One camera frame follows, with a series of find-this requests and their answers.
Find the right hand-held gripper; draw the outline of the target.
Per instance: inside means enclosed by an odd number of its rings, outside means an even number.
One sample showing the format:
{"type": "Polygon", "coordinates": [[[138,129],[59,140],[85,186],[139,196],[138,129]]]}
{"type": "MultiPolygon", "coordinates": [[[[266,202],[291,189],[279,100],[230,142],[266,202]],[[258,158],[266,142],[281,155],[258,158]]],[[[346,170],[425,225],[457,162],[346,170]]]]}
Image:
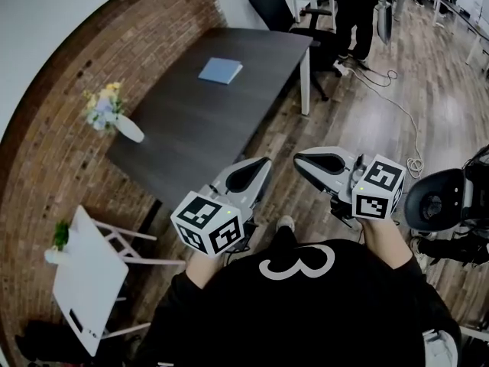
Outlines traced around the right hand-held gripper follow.
{"type": "Polygon", "coordinates": [[[379,154],[355,159],[338,146],[314,147],[297,153],[293,163],[317,190],[333,195],[331,214],[341,221],[388,219],[403,193],[406,168],[379,154]]]}

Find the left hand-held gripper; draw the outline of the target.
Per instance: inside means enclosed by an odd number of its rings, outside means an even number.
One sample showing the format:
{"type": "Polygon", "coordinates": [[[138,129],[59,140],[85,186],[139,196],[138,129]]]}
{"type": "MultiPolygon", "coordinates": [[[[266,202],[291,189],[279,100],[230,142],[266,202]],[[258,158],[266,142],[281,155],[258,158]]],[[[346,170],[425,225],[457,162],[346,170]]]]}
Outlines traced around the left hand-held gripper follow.
{"type": "Polygon", "coordinates": [[[170,217],[180,240],[210,258],[247,251],[253,209],[270,183],[271,165],[268,157],[244,159],[225,168],[212,186],[189,192],[170,217]]]}

